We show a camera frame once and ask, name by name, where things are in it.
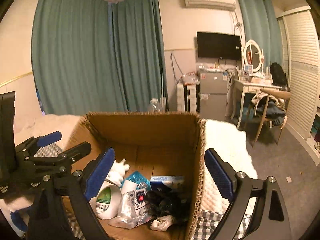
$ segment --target table leg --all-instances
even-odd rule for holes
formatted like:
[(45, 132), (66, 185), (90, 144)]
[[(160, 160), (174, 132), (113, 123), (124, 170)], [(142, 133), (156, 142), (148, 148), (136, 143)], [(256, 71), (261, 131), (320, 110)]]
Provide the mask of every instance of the table leg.
[(232, 111), (232, 115), (231, 115), (231, 120), (235, 117), (236, 114), (236, 86), (233, 87), (233, 91), (232, 91), (232, 96), (233, 96), (233, 111)]
[(240, 126), (240, 123), (241, 123), (241, 119), (242, 119), (243, 104), (244, 104), (244, 95), (245, 95), (245, 93), (242, 91), (239, 121), (238, 121), (238, 125), (237, 125), (237, 128), (238, 128), (238, 129), (239, 129), (239, 126)]

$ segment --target air conditioner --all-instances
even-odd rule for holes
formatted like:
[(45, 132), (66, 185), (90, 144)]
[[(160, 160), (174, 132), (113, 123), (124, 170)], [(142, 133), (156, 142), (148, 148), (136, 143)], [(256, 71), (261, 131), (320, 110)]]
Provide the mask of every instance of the air conditioner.
[(186, 7), (212, 8), (220, 10), (234, 11), (236, 0), (185, 0)]

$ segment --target white bottle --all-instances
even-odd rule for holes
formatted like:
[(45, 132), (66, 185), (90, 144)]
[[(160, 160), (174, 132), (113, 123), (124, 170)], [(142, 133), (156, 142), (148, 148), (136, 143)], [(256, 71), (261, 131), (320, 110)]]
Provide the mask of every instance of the white bottle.
[(160, 112), (161, 111), (161, 104), (158, 102), (158, 99), (152, 98), (150, 100), (150, 105), (147, 109), (148, 112)]

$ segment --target metal bolt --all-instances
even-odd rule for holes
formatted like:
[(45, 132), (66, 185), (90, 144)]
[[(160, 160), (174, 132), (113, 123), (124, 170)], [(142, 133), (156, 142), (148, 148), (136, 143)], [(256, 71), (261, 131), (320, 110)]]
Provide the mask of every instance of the metal bolt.
[(80, 177), (81, 174), (82, 174), (82, 171), (81, 171), (81, 170), (77, 170), (77, 171), (75, 171), (75, 172), (73, 173), (73, 176), (75, 176), (75, 177)]
[(275, 178), (275, 177), (270, 176), (270, 177), (269, 177), (269, 181), (270, 181), (271, 183), (274, 183), (274, 182), (276, 182), (276, 178)]
[(45, 175), (45, 176), (43, 177), (43, 180), (44, 180), (44, 181), (48, 181), (50, 178), (51, 178), (50, 175)]
[(238, 171), (237, 176), (241, 179), (245, 178), (245, 173), (243, 171)]

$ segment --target refrigerator door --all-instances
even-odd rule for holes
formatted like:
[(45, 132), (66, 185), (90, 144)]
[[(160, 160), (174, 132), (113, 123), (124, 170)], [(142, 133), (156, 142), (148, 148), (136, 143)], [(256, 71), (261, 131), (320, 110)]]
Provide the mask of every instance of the refrigerator door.
[(200, 118), (224, 121), (227, 94), (200, 94)]
[(227, 73), (200, 72), (200, 92), (226, 94), (228, 90)]

